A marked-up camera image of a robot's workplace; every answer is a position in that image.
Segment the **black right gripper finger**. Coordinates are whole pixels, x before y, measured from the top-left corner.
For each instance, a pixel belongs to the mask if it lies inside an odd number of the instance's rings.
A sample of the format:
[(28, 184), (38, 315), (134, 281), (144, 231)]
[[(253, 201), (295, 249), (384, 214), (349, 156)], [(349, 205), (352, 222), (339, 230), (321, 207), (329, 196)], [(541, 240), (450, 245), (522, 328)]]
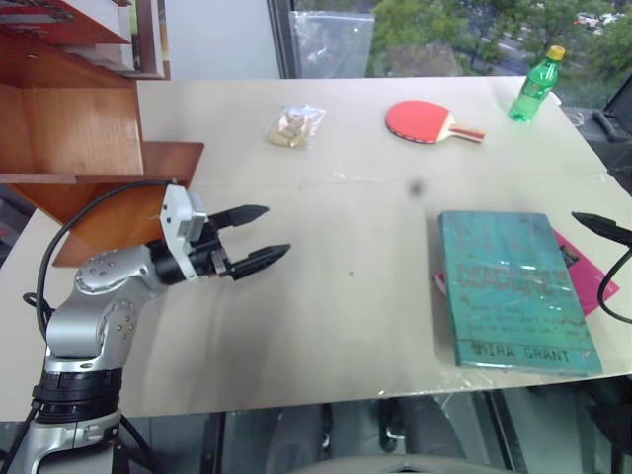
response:
[(632, 232), (618, 226), (612, 219), (593, 213), (576, 211), (572, 212), (571, 215), (580, 224), (600, 237), (616, 242), (625, 247), (630, 247), (632, 244)]

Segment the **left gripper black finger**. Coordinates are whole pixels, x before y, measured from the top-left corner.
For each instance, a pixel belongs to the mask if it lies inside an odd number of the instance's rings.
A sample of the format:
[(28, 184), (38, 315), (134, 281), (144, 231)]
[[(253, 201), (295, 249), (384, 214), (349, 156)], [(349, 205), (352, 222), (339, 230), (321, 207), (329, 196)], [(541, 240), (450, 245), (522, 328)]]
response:
[(246, 204), (212, 214), (209, 221), (216, 229), (238, 227), (253, 222), (269, 210), (263, 205)]
[(281, 244), (252, 252), (245, 259), (232, 263), (228, 274), (232, 278), (243, 278), (258, 273), (281, 259), (290, 248), (290, 244)]

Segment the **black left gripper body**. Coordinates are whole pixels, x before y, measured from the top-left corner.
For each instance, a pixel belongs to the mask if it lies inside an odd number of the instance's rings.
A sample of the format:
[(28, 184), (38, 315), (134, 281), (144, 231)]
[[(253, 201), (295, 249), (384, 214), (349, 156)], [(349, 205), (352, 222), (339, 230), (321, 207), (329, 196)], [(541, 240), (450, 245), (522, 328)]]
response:
[(199, 276), (233, 277), (232, 263), (219, 237), (220, 230), (230, 226), (228, 220), (209, 220), (192, 243), (189, 260)]

